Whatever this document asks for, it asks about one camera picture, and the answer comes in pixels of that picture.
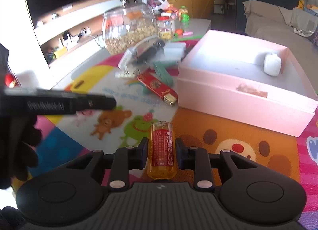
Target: gloved hand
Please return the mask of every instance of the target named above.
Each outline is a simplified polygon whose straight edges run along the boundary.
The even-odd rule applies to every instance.
[[[41,139],[42,133],[34,128],[37,116],[21,118],[0,117],[0,188],[6,189],[11,184],[11,177],[16,176],[21,181],[26,181],[28,177],[27,167],[38,165],[38,156],[32,147],[36,147]],[[18,138],[14,151],[10,149],[10,135]]]

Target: red packet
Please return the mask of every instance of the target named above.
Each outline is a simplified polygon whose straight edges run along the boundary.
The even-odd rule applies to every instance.
[[[178,101],[177,93],[150,73],[141,74],[137,79],[169,105]]]

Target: cartoon print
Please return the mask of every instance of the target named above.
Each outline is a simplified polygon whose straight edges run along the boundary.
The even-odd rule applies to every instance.
[[[226,139],[220,143],[220,145],[217,147],[215,153],[220,154],[222,149],[229,149],[232,150],[238,154],[240,154],[243,157],[246,157],[248,159],[251,159],[255,161],[256,154],[254,149],[247,144],[244,141],[234,140],[234,139]]]
[[[150,110],[149,113],[145,114],[144,116],[137,115],[131,122],[129,122],[125,126],[125,136],[120,137],[123,140],[123,142],[120,145],[120,148],[131,146],[128,143],[129,138],[132,138],[134,140],[132,145],[137,146],[143,137],[149,137],[150,126],[153,123],[158,122],[158,120],[152,118],[153,112],[153,110]]]
[[[300,181],[297,140],[293,136],[181,107],[172,125],[175,137],[186,146],[203,147],[209,153],[229,149]],[[317,150],[311,143],[312,150]],[[221,184],[216,170],[214,178]],[[193,182],[193,172],[180,170],[175,181],[184,180]]]
[[[76,112],[76,118],[73,122],[76,124],[76,127],[79,127],[83,122],[87,121],[88,117],[92,117],[93,115],[93,110],[84,110]]]
[[[131,110],[122,110],[122,106],[118,106],[115,110],[103,111],[98,116],[98,124],[95,124],[95,130],[91,135],[98,134],[98,139],[102,140],[105,133],[111,133],[111,128],[119,127],[126,118],[131,117]]]
[[[307,138],[307,149],[310,158],[318,165],[318,137]]]

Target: play mat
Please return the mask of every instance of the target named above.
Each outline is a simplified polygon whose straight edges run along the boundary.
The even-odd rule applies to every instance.
[[[187,45],[196,43],[186,41]],[[137,145],[148,136],[153,122],[170,121],[176,137],[187,146],[199,146],[209,153],[231,149],[262,165],[300,182],[307,193],[307,204],[299,223],[309,230],[318,229],[318,110],[300,137],[284,135],[255,126],[180,108],[170,107],[154,94],[143,94],[136,80],[115,79],[122,54],[112,56],[88,69],[66,90],[109,94],[116,98],[113,111],[85,111],[74,116],[40,116],[37,127],[43,141],[37,148],[39,166],[30,177],[47,172],[91,150],[114,153],[119,147]],[[169,70],[172,76],[177,69]],[[99,127],[112,120],[114,128]],[[103,185],[106,185],[109,170]],[[214,172],[217,184],[220,179]],[[131,170],[130,182],[148,181],[145,170]],[[190,170],[178,171],[175,181],[193,181]]]

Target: open cardboard box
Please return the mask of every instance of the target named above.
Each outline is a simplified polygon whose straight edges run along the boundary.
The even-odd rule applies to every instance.
[[[277,77],[263,71],[268,53],[282,59]],[[309,79],[287,47],[212,30],[180,64],[178,102],[181,107],[296,137],[318,105]]]

